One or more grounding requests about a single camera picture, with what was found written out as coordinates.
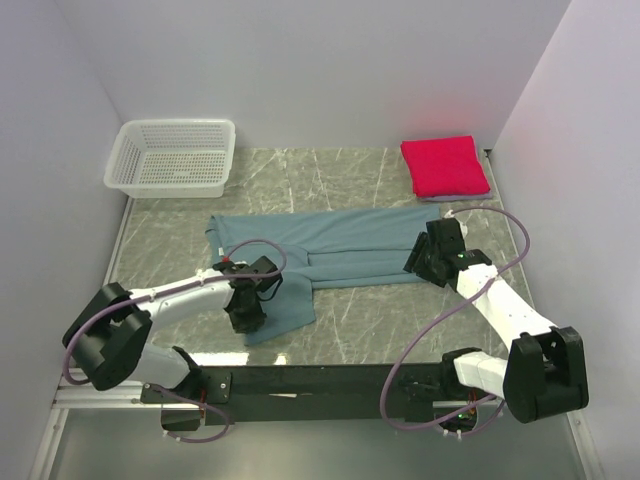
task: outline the white plastic basket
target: white plastic basket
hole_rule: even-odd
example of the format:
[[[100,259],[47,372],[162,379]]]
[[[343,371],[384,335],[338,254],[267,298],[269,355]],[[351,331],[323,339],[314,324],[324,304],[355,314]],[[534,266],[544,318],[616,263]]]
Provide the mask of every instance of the white plastic basket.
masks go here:
[[[125,123],[104,183],[133,198],[220,197],[236,143],[229,120],[134,120]]]

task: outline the red towel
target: red towel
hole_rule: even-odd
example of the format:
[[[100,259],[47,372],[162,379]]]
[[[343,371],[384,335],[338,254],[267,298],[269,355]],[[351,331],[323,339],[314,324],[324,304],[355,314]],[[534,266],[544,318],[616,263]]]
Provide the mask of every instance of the red towel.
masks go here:
[[[490,190],[473,137],[402,142],[418,197],[479,195]]]

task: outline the marble table surface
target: marble table surface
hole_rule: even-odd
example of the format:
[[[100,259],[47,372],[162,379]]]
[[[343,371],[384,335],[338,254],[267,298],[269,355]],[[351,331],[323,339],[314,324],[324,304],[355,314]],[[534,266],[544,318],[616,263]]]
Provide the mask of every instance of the marble table surface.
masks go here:
[[[494,198],[442,204],[442,213],[468,205],[502,206],[482,155]],[[224,195],[218,199],[138,199],[132,204],[111,281],[125,288],[162,285],[210,265],[204,235],[213,213],[269,214],[417,205],[399,149],[238,149]],[[468,248],[481,248],[497,265],[516,255],[511,231],[497,213],[457,216],[468,228]],[[530,296],[520,266],[504,274]],[[418,330],[461,298],[427,283],[314,292],[317,320],[254,347],[245,347],[224,312],[202,312],[158,331],[152,343],[178,345],[204,365],[319,365],[393,362]],[[467,308],[438,325],[408,361],[439,361],[443,353],[480,347],[506,358],[486,320]]]

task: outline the black metal bar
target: black metal bar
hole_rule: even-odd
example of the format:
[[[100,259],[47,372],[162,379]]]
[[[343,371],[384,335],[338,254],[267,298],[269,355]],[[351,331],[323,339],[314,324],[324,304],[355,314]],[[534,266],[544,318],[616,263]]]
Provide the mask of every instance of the black metal bar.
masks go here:
[[[231,377],[231,385],[224,385],[228,399],[217,406],[239,422],[380,418],[380,393],[390,369],[391,365],[202,367],[210,379],[208,392],[220,390],[216,379]],[[403,365],[389,391],[389,416],[428,421],[433,419],[434,401],[467,400],[468,389],[445,393],[441,375],[440,363]],[[140,400],[175,403],[151,389],[144,390]],[[207,425],[220,423],[207,414]]]

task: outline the white wall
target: white wall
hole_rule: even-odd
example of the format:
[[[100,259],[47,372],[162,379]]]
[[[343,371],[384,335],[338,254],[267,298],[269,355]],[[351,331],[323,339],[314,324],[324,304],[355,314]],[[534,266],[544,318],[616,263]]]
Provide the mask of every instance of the white wall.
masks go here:
[[[56,1],[123,120],[231,118],[268,147],[491,147],[569,3]]]
[[[493,151],[536,306],[582,334],[610,479],[638,478],[640,3],[573,0]]]
[[[121,124],[47,0],[0,8],[0,468],[26,478],[62,334],[104,277],[123,197],[102,185]]]

